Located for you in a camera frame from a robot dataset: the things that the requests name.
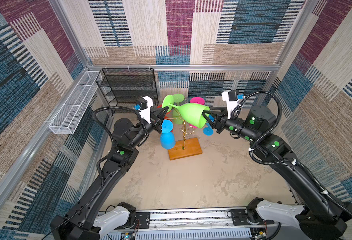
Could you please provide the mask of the blue wine glass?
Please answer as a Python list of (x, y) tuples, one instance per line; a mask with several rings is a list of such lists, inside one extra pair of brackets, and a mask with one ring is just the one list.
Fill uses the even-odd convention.
[(176, 144), (176, 140), (175, 140), (175, 136), (172, 132), (174, 125), (170, 120), (164, 120), (163, 123), (171, 123), (171, 132), (168, 134), (161, 134), (161, 145), (164, 149), (166, 150), (170, 150), (172, 149), (175, 144)]
[[(209, 115), (209, 118), (212, 122), (214, 122), (214, 117)], [(212, 127), (210, 126), (209, 122), (207, 121), (206, 123), (206, 127), (204, 127), (203, 129), (203, 133), (206, 135), (206, 136), (212, 136), (214, 134), (214, 130), (212, 129)]]

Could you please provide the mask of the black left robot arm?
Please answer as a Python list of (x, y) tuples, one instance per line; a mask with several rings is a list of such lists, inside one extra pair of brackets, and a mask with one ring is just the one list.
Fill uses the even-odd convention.
[[(122, 110), (135, 114), (139, 123), (133, 125), (129, 119), (123, 118), (115, 122), (111, 132), (97, 117), (107, 110)], [(84, 195), (65, 214), (56, 216), (51, 222), (51, 233), (55, 240), (99, 240), (116, 228), (134, 228), (138, 225), (135, 207), (120, 203), (112, 211), (99, 216), (99, 211), (107, 197), (129, 171), (139, 152), (137, 147), (144, 144), (152, 131), (162, 132), (162, 123), (169, 107), (146, 108), (134, 110), (127, 107), (109, 106), (99, 108), (92, 113), (92, 118), (110, 136), (112, 146), (110, 152), (96, 163), (98, 177), (86, 190)]]

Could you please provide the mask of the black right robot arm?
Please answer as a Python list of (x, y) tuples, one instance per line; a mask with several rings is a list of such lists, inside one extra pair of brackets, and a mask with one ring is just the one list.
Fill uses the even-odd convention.
[(265, 106), (253, 107), (245, 120), (225, 108), (204, 110), (202, 118), (217, 133), (230, 132), (234, 139), (249, 141), (251, 159), (276, 171), (301, 197), (304, 204), (289, 206), (255, 198), (247, 207), (249, 222), (272, 220), (301, 230), (312, 240), (337, 240), (352, 220), (352, 203), (344, 203), (300, 162), (292, 148), (272, 130), (281, 115)]

